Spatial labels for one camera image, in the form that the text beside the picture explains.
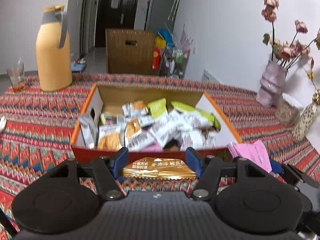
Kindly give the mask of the white cookie snack packet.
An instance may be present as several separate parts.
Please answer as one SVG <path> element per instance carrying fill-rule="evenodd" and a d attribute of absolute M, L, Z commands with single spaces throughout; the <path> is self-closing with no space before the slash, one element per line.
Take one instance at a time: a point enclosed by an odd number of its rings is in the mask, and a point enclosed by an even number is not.
<path fill-rule="evenodd" d="M 122 148 L 120 133 L 123 130 L 122 124 L 99 126 L 98 149 L 117 151 Z"/>

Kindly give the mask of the pink snack packet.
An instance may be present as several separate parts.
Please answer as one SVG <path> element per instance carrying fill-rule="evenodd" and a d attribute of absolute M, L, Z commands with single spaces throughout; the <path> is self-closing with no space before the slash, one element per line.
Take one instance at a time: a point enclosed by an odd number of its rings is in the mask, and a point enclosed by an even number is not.
<path fill-rule="evenodd" d="M 266 147 L 261 140 L 254 142 L 253 144 L 239 144 L 230 142 L 227 145 L 233 158 L 241 157 L 246 158 L 268 173 L 272 171 L 270 159 Z"/>

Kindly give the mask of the gold snack packet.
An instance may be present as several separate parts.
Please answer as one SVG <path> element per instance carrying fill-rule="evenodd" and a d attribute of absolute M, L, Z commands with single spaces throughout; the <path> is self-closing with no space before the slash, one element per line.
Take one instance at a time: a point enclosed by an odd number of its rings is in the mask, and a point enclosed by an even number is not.
<path fill-rule="evenodd" d="M 196 178 L 196 173 L 180 159 L 152 157 L 145 157 L 126 165 L 122 174 L 124 177 L 151 179 Z"/>

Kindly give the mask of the woven tissue basket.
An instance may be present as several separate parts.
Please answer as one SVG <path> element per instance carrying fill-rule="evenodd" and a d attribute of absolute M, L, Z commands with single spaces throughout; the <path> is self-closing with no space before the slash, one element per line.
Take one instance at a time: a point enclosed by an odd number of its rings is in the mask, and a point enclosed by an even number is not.
<path fill-rule="evenodd" d="M 303 106 L 290 94 L 283 93 L 279 98 L 275 117 L 284 126 L 293 125 L 303 110 Z"/>

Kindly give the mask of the speckled small vase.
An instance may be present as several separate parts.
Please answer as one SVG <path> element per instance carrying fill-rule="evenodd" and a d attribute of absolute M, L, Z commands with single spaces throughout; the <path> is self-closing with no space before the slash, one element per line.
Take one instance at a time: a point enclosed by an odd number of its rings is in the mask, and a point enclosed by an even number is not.
<path fill-rule="evenodd" d="M 292 135 L 296 140 L 301 141 L 306 136 L 311 125 L 316 120 L 317 114 L 317 104 L 315 102 L 306 106 L 292 130 Z"/>

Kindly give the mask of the green snack packet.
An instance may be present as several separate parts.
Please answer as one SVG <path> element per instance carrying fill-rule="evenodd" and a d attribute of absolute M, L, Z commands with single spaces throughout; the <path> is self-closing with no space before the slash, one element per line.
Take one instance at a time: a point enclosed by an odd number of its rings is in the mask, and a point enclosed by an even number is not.
<path fill-rule="evenodd" d="M 150 115 L 157 119 L 163 115 L 167 115 L 167 101 L 166 98 L 161 98 L 147 104 Z"/>

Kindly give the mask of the pink ceramic vase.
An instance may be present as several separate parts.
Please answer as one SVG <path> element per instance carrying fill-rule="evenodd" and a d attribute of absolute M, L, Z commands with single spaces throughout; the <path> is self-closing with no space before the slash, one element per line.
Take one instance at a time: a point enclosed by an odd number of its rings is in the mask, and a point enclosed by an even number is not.
<path fill-rule="evenodd" d="M 260 78 L 257 102 L 265 107 L 276 105 L 283 92 L 286 76 L 287 70 L 283 66 L 269 60 Z"/>

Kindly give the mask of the patterned red tablecloth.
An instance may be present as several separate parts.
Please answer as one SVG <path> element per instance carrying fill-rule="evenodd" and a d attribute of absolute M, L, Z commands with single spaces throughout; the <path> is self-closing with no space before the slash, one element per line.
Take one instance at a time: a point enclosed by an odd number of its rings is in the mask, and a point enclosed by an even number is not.
<path fill-rule="evenodd" d="M 28 182 L 11 209 L 14 239 L 299 239 L 303 200 L 295 188 L 248 159 L 225 162 L 204 156 L 206 169 L 189 192 L 124 194 L 108 168 L 112 156 L 77 161 L 71 147 L 94 85 L 207 92 L 233 127 L 250 106 L 247 122 L 266 123 L 271 113 L 254 93 L 231 86 L 142 75 L 75 75 L 70 87 L 46 93 L 37 77 L 1 96 L 1 166 Z M 229 106 L 225 99 L 233 100 Z"/>

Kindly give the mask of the dried pink flowers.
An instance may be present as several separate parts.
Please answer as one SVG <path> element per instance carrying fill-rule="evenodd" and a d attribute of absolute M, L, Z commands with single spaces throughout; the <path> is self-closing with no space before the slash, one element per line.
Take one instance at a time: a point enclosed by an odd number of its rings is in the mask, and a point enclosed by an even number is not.
<path fill-rule="evenodd" d="M 281 40 L 276 34 L 279 0 L 263 0 L 263 5 L 261 15 L 271 25 L 271 31 L 263 35 L 263 44 L 271 47 L 271 61 L 279 64 L 287 72 L 298 61 L 309 58 L 312 45 L 319 50 L 319 32 L 309 42 L 299 40 L 309 32 L 302 20 L 294 20 L 294 34 L 288 40 Z"/>

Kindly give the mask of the red gift bag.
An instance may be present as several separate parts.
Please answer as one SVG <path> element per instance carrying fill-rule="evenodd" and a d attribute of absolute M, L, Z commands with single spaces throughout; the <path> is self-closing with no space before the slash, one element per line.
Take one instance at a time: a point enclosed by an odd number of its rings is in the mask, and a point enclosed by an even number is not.
<path fill-rule="evenodd" d="M 161 51 L 157 46 L 155 46 L 153 49 L 153 60 L 152 60 L 153 69 L 158 69 L 160 58 L 161 58 Z"/>

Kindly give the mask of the yellow thermos jug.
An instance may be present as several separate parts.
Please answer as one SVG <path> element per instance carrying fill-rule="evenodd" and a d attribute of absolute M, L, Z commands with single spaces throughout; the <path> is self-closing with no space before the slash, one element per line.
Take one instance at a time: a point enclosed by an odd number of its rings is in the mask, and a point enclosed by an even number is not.
<path fill-rule="evenodd" d="M 70 38 L 63 4 L 44 8 L 35 51 L 43 91 L 57 91 L 72 83 Z"/>

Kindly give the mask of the white work glove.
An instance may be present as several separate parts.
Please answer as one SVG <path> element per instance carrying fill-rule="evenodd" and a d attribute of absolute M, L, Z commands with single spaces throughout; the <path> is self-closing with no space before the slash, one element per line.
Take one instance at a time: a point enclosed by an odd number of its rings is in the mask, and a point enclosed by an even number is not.
<path fill-rule="evenodd" d="M 5 116 L 2 116 L 0 119 L 0 133 L 2 133 L 5 130 L 6 124 L 7 124 L 7 120 Z"/>

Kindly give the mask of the drinking glass with straw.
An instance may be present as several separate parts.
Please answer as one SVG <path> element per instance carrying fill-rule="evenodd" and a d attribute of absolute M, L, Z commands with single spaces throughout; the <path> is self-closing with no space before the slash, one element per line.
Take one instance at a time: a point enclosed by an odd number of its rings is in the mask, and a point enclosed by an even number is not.
<path fill-rule="evenodd" d="M 25 88 L 25 73 L 24 63 L 21 58 L 14 66 L 7 68 L 7 75 L 11 82 L 11 87 L 14 92 L 19 92 Z"/>

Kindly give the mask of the dark entrance door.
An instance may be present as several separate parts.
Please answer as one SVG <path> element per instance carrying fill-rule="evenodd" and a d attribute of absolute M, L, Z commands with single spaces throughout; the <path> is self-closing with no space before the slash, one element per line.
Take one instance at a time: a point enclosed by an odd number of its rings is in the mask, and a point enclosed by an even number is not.
<path fill-rule="evenodd" d="M 99 0 L 94 46 L 106 47 L 106 29 L 133 29 L 138 0 Z"/>

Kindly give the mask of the grey refrigerator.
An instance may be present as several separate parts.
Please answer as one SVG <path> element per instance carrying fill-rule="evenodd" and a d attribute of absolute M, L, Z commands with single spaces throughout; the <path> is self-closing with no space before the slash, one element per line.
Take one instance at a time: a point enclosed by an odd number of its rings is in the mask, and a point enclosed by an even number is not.
<path fill-rule="evenodd" d="M 180 0 L 148 0 L 144 30 L 174 29 Z"/>

